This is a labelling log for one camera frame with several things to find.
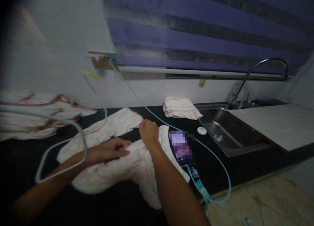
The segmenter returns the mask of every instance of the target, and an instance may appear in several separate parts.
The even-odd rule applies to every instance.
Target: chrome faucet
[[[245,77],[243,78],[242,84],[241,84],[241,86],[240,86],[238,92],[236,93],[234,99],[233,99],[231,102],[228,103],[227,109],[234,109],[235,107],[237,107],[237,101],[236,101],[236,100],[238,99],[238,96],[239,96],[239,94],[240,94],[240,92],[241,92],[241,90],[242,90],[242,88],[243,88],[245,82],[247,81],[249,75],[251,74],[251,72],[252,72],[255,68],[257,68],[259,65],[261,65],[261,64],[263,64],[264,62],[267,62],[267,61],[279,61],[279,62],[281,62],[281,63],[284,65],[284,67],[285,67],[285,71],[284,71],[284,73],[281,75],[281,78],[280,78],[280,79],[281,79],[281,80],[285,80],[285,79],[288,77],[289,66],[288,66],[288,63],[287,63],[285,60],[280,59],[280,58],[269,58],[269,59],[265,59],[265,60],[260,61],[259,63],[257,63],[256,65],[254,65],[254,66],[246,73]]]

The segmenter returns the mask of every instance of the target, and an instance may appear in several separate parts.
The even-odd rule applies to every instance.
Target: folded towel
[[[197,120],[203,116],[188,98],[166,97],[163,109],[166,117]]]

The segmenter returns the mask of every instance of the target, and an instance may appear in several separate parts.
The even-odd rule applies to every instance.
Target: black countertop
[[[144,119],[155,121],[158,126],[163,125],[144,107],[131,109],[142,115]],[[149,109],[168,124],[194,134],[195,138],[209,147],[225,165],[232,186],[248,182],[314,156],[314,146],[309,145],[289,153],[278,148],[268,148],[228,158],[208,134],[202,136],[197,133],[197,128],[201,126],[199,121],[166,118],[162,106],[153,106]],[[108,109],[108,115],[118,110],[120,108]],[[85,129],[102,119],[104,119],[104,111],[99,110],[94,115],[81,118],[78,123]],[[2,142],[0,157],[3,186],[6,193],[2,203],[9,204],[35,184],[35,173],[47,148],[73,137],[75,134],[77,134],[77,130],[68,126],[60,128],[55,136],[43,140],[7,140]],[[138,129],[134,129],[121,137],[132,142],[140,139]],[[56,156],[61,147],[62,145],[51,151],[44,174],[48,174],[58,166]],[[211,195],[227,189],[226,173],[213,154],[196,141],[191,141],[190,148],[194,154],[194,166],[197,168],[200,179],[208,193]],[[200,198],[200,194],[192,183],[190,183],[190,186],[197,197]],[[72,186],[66,187],[38,218],[37,223],[56,225],[64,223],[64,221],[78,225],[86,223],[160,225],[166,223],[162,210],[156,211],[150,208],[142,198],[138,186],[132,181],[118,183],[106,192],[96,195],[82,194]]]

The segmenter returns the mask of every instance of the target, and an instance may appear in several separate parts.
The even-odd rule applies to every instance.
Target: stainless steel sink
[[[260,134],[230,115],[226,104],[196,107],[203,114],[199,121],[228,157],[271,147]]]

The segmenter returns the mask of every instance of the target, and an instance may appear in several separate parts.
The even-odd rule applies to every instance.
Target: tiled floor
[[[245,217],[254,226],[314,225],[314,202],[278,174],[231,193],[226,203],[208,207],[207,215],[212,226],[241,226]]]

